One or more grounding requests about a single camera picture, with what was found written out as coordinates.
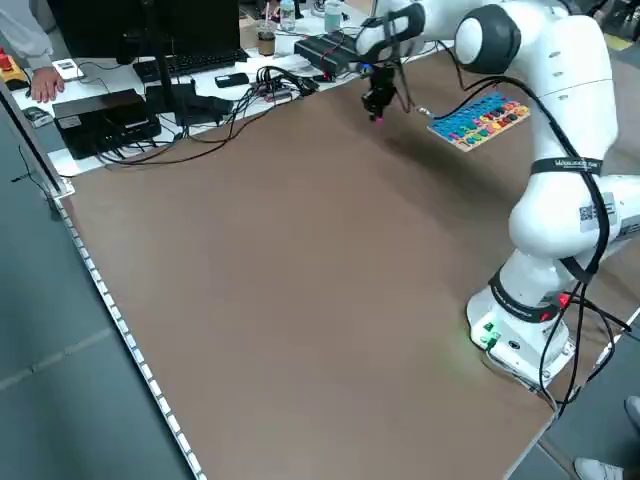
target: table surface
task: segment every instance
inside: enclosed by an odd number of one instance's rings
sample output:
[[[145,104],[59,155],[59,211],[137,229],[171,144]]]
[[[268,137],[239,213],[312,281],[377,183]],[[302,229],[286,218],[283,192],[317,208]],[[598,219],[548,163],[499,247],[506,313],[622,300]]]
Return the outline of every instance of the table surface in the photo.
[[[345,5],[344,9],[345,12],[350,16],[347,22],[343,22],[342,26],[345,29],[344,31],[346,34],[356,33],[357,27],[365,18],[367,18],[367,15],[349,5]],[[304,18],[299,19],[296,22],[296,33],[300,35],[318,35],[324,33],[324,20],[322,18],[312,15],[308,10],[304,10],[303,14]],[[237,100],[242,97],[242,95],[249,87],[239,86],[220,89],[215,84],[215,77],[231,73],[245,72],[249,75],[250,78],[252,76],[253,78],[255,78],[256,71],[264,65],[276,65],[281,68],[292,70],[301,75],[313,75],[320,73],[319,71],[311,67],[307,60],[300,57],[299,55],[293,55],[294,44],[302,37],[287,35],[285,32],[280,32],[276,40],[276,54],[274,55],[274,57],[262,57],[258,54],[257,49],[255,48],[255,34],[253,32],[254,26],[251,23],[247,24],[247,22],[244,22],[244,26],[241,27],[241,44],[251,57],[248,62],[237,62],[234,67],[212,70],[193,75],[186,75],[180,77],[179,79],[174,78],[173,82],[188,83],[193,78],[196,81],[196,93],[198,95],[212,95],[219,98]],[[105,68],[113,68],[117,65],[115,63],[115,60],[113,59],[89,60]],[[83,61],[85,60],[76,59],[76,63],[78,64],[82,63]],[[116,68],[113,70],[103,70],[95,64],[83,65],[81,69],[87,75],[87,77],[83,79],[82,82],[67,82],[65,91],[59,94],[54,102],[38,104],[31,98],[27,98],[25,96],[26,90],[14,91],[13,97],[18,103],[20,109],[24,110],[25,108],[30,106],[38,106],[53,115],[53,104],[56,103],[68,102],[71,100],[77,100],[96,95],[103,95],[105,93],[117,92],[130,88],[135,89],[136,92],[140,95],[144,95],[145,86],[141,83],[131,65],[123,65],[120,68]],[[320,89],[326,90],[329,88],[333,88],[356,77],[356,75],[352,75],[334,83],[323,83],[320,85]],[[148,83],[147,86],[158,84],[159,82]],[[259,100],[248,109],[247,116],[262,112],[270,107],[271,104]],[[155,140],[170,141],[173,139],[173,132],[179,131],[179,127],[177,127],[175,123],[173,123],[174,120],[175,118],[173,114],[165,114],[160,118],[163,130],[160,135],[155,137]],[[216,125],[211,123],[202,127],[193,128],[192,132],[203,132],[215,127]],[[75,176],[77,174],[104,166],[104,161],[96,157],[74,160],[66,148],[48,153],[52,163],[62,175]],[[123,149],[123,153],[126,156],[133,156],[138,152],[135,149]]]
[[[615,71],[619,104],[640,105],[638,72]],[[443,55],[407,72],[433,111],[463,96]],[[464,317],[512,251],[529,123],[463,154],[397,105],[369,123],[366,88],[284,105],[199,161],[82,175],[65,201],[209,477],[495,479],[549,420]],[[639,111],[607,168],[637,169]],[[628,317],[638,275],[633,246],[590,296]]]

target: qr code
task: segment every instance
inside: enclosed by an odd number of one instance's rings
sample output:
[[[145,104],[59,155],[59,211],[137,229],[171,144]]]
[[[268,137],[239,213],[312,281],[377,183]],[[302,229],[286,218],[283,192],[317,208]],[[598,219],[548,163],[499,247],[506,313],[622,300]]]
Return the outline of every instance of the qr code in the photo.
[[[586,222],[595,218],[595,208],[592,205],[588,207],[580,207],[580,221]]]

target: person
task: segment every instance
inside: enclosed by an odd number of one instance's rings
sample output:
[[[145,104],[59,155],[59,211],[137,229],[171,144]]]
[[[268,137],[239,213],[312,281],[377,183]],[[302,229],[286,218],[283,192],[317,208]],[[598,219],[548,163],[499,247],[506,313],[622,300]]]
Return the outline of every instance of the person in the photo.
[[[640,397],[629,397],[625,410],[633,426],[640,432]],[[577,458],[573,466],[580,480],[640,480],[640,469],[627,469],[591,458]]]
[[[29,0],[0,0],[0,31],[33,70],[31,98],[55,100],[64,91],[64,80],[52,66],[53,47],[29,8]]]

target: white desk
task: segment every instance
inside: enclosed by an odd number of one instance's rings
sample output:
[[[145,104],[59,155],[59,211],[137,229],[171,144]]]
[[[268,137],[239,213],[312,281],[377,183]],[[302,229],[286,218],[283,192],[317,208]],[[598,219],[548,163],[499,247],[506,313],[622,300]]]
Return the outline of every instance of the white desk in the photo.
[[[368,17],[365,13],[356,10],[348,5],[344,6],[345,13],[349,15],[349,20],[343,22],[343,28],[345,33],[356,33],[357,27]],[[299,19],[296,22],[295,33],[301,35],[319,35],[324,33],[324,19],[312,15],[308,10],[303,11],[304,18]],[[245,72],[251,78],[255,76],[257,70],[265,65],[276,65],[287,70],[291,70],[294,73],[301,75],[314,75],[320,73],[309,62],[299,55],[294,55],[294,44],[302,37],[285,34],[284,32],[278,34],[276,39],[276,54],[273,57],[263,57],[258,54],[257,49],[246,49],[250,55],[249,60],[245,62],[237,62],[235,66],[212,70],[203,73],[197,73],[193,75],[182,76],[179,79],[174,78],[173,83],[188,83],[192,78],[196,81],[196,93],[203,96],[216,96],[228,100],[238,100],[249,88],[246,85],[220,89],[215,84],[215,77],[225,74],[231,74],[236,72]],[[82,63],[82,59],[76,60],[78,64]],[[103,67],[113,67],[116,65],[113,59],[95,60],[96,64]],[[17,90],[13,92],[14,99],[18,103],[21,109],[25,109],[30,106],[38,106],[44,110],[47,110],[53,115],[53,104],[68,102],[71,100],[77,100],[81,98],[92,97],[96,95],[102,95],[109,92],[117,92],[121,90],[127,90],[133,88],[140,95],[144,95],[145,85],[142,84],[133,68],[130,65],[123,65],[113,70],[103,70],[96,65],[86,64],[82,67],[83,72],[86,74],[86,78],[79,81],[68,82],[65,87],[65,91],[58,94],[58,97],[54,102],[46,104],[37,104],[31,98],[25,96],[25,90]],[[320,90],[326,90],[335,86],[346,83],[357,75],[349,75],[335,83],[321,83]],[[159,82],[147,84],[147,86],[158,84]],[[246,115],[251,116],[259,112],[265,111],[272,107],[271,103],[258,100],[254,102],[247,110]],[[156,136],[156,141],[171,141],[173,140],[174,133],[179,131],[179,128],[173,123],[173,114],[163,114],[160,117],[161,124],[163,126],[160,135]],[[207,124],[206,126],[192,128],[192,132],[201,133],[203,131],[215,128],[214,123]],[[123,149],[123,154],[134,156],[140,153],[139,149]],[[61,175],[75,176],[80,173],[84,173],[96,168],[104,166],[104,160],[97,157],[89,157],[82,160],[74,160],[66,148],[49,152],[49,157],[53,165],[56,167]]]

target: colorful pegboard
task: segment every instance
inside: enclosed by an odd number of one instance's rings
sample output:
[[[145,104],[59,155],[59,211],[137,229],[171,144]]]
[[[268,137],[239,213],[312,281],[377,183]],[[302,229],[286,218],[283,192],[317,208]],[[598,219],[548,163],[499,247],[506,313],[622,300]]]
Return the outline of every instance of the colorful pegboard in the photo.
[[[495,91],[468,103],[450,117],[429,126],[463,152],[473,150],[529,116],[524,105]]]

